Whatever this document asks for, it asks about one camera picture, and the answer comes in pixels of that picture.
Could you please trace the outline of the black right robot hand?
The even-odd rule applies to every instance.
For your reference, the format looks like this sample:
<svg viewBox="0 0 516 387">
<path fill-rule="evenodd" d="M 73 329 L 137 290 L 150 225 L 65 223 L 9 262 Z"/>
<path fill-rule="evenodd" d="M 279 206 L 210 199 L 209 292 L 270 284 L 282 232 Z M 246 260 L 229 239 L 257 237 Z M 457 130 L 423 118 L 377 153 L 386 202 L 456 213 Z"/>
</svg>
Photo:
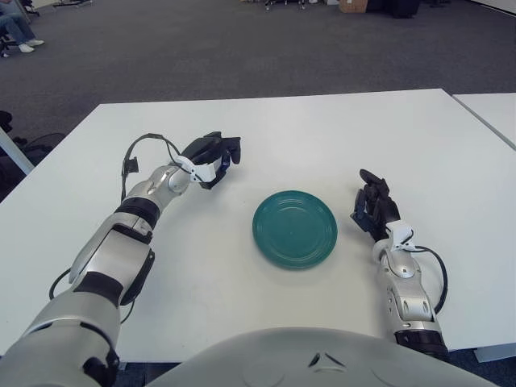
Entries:
<svg viewBox="0 0 516 387">
<path fill-rule="evenodd" d="M 361 169 L 359 175 L 364 187 L 357 192 L 351 219 L 375 243 L 386 242 L 390 251 L 414 252 L 414 230 L 402 220 L 396 202 L 389 196 L 386 180 L 366 169 Z"/>
</svg>

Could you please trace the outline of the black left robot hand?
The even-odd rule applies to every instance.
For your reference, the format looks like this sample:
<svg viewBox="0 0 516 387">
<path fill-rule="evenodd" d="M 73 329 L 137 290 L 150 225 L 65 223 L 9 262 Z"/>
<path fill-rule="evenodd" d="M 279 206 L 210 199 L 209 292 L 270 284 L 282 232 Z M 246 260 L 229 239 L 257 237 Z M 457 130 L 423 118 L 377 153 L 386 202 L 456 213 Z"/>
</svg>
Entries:
<svg viewBox="0 0 516 387">
<path fill-rule="evenodd" d="M 223 137 L 220 131 L 197 138 L 174 160 L 203 189 L 212 189 L 227 173 L 231 164 L 241 160 L 241 138 Z"/>
</svg>

